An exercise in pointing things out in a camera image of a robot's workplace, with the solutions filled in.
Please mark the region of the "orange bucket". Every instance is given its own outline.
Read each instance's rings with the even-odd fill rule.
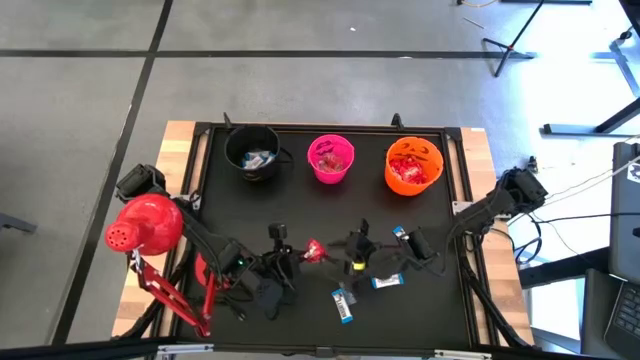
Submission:
[[[426,184],[409,184],[404,182],[391,170],[389,162],[393,159],[404,158],[407,156],[413,158],[420,163],[424,175],[427,177]],[[444,160],[438,148],[431,142],[413,136],[398,139],[387,151],[387,158],[384,166],[384,178],[387,185],[396,194],[404,196],[418,195],[433,184],[442,174]]]

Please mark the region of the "wooden board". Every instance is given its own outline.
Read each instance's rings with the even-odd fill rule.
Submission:
[[[164,132],[156,168],[164,174],[167,191],[172,195],[180,195],[194,127],[195,122],[193,121],[169,121]],[[166,254],[144,258],[154,268],[160,271],[164,268]],[[127,272],[111,335],[121,335],[129,330],[152,301],[153,296],[138,287],[136,274],[133,271]]]
[[[462,128],[462,144],[473,200],[480,200],[493,190],[497,180],[487,133],[484,129]],[[501,221],[496,221],[494,227],[507,231],[506,223]],[[533,335],[511,242],[502,234],[489,232],[484,237],[482,251],[487,267],[491,298],[518,335],[529,344],[533,344]],[[475,307],[482,308],[482,305],[476,301]],[[478,316],[478,327],[486,329],[484,315]],[[501,339],[501,344],[506,346],[504,339]]]
[[[180,193],[182,181],[185,176],[194,126],[195,122],[193,121],[169,121],[167,123],[156,167],[165,174],[167,190],[171,194],[177,195]],[[496,183],[487,135],[483,129],[463,128],[462,139],[473,199],[479,200],[491,191]],[[456,183],[456,192],[459,194],[458,198],[461,199],[462,183],[460,169],[457,168],[455,147],[452,147],[451,144],[452,142],[449,144],[452,157],[451,163],[456,165],[452,170]],[[205,142],[201,141],[196,156],[191,190],[195,189],[197,174],[200,174],[204,146]],[[496,227],[501,230],[507,230],[504,223],[496,224]],[[483,251],[493,300],[518,334],[525,341],[533,344],[533,336],[531,334],[529,319],[518,278],[518,271],[509,240],[500,234],[489,233],[485,236]],[[472,265],[475,265],[473,258],[471,257],[470,259],[472,260]],[[156,256],[148,259],[157,269],[163,268],[164,260],[164,256]],[[152,297],[148,293],[137,287],[135,274],[129,272],[112,334],[118,335],[127,331],[129,327],[133,325],[135,319],[142,315],[152,300]],[[482,343],[488,343],[484,311],[482,304],[477,298],[475,298],[474,306],[476,309],[480,340]],[[171,311],[165,311],[161,327],[161,334],[163,335],[168,334],[170,316]]]

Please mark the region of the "laptop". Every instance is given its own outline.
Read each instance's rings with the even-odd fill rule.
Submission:
[[[617,143],[613,168],[640,156],[640,145]],[[611,213],[640,212],[640,164],[631,164],[613,177]],[[640,220],[637,216],[611,218],[609,271],[627,280],[620,286],[616,305],[604,335],[605,342],[628,359],[640,358]]]

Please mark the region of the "red lamp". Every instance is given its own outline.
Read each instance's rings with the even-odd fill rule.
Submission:
[[[145,194],[129,201],[116,222],[107,227],[105,241],[113,251],[138,249],[159,255],[174,248],[182,236],[182,213],[166,196]]]

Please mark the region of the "pink bucket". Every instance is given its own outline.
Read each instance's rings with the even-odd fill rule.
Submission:
[[[327,154],[333,154],[342,159],[342,170],[337,172],[324,172],[318,167],[318,163]],[[344,176],[353,164],[355,159],[355,149],[351,143],[338,135],[322,135],[315,139],[309,151],[307,151],[307,161],[313,167],[313,172],[316,174],[318,180],[325,184],[337,184]]]

